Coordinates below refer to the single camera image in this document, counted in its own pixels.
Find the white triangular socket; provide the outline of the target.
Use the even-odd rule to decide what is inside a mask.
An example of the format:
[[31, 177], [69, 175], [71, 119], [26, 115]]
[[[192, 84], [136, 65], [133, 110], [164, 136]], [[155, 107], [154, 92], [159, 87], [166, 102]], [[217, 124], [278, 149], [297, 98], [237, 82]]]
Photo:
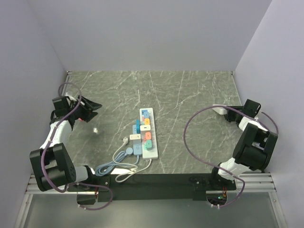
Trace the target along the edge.
[[226, 115], [227, 114], [227, 110], [225, 108], [225, 105], [214, 104], [212, 106], [212, 110], [219, 115]]

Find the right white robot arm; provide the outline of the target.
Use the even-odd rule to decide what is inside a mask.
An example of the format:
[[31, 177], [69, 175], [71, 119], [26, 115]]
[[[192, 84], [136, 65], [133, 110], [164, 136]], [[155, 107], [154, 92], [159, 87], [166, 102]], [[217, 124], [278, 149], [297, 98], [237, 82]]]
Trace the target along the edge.
[[229, 109], [214, 104], [212, 109], [224, 116], [227, 122], [235, 122], [242, 131], [232, 157], [212, 169], [209, 186], [218, 190], [246, 171], [263, 171], [270, 162], [278, 134], [258, 122], [261, 109], [258, 102], [248, 99], [243, 106], [230, 106]]

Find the blue power strip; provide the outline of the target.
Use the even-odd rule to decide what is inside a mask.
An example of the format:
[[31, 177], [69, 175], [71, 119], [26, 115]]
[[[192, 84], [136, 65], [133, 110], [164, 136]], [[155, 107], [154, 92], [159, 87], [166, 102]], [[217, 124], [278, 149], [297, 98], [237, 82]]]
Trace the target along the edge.
[[131, 141], [133, 142], [133, 154], [136, 156], [142, 155], [142, 142], [140, 138], [140, 134], [137, 133], [136, 125], [132, 126], [133, 129], [133, 135]]

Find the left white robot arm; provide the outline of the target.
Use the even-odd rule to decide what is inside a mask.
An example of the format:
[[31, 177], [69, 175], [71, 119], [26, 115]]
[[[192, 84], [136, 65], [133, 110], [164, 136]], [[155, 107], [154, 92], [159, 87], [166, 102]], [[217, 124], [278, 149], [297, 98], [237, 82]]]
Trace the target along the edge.
[[78, 182], [79, 187], [85, 191], [91, 190], [95, 185], [92, 170], [87, 166], [76, 167], [64, 145], [70, 136], [75, 122], [81, 120], [91, 121], [98, 115], [101, 104], [85, 97], [77, 99], [70, 95], [60, 96], [52, 100], [54, 110], [50, 116], [50, 131], [45, 142], [37, 150], [31, 151], [30, 163], [40, 191], [55, 189], [65, 192], [69, 184]]

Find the white power strip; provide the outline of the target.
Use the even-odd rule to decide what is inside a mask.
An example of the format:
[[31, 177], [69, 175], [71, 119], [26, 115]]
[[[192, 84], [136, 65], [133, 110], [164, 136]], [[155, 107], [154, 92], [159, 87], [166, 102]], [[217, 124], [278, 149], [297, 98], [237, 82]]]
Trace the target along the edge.
[[158, 159], [159, 152], [156, 139], [153, 108], [141, 108], [139, 112], [140, 133], [142, 141], [142, 157], [145, 160]]

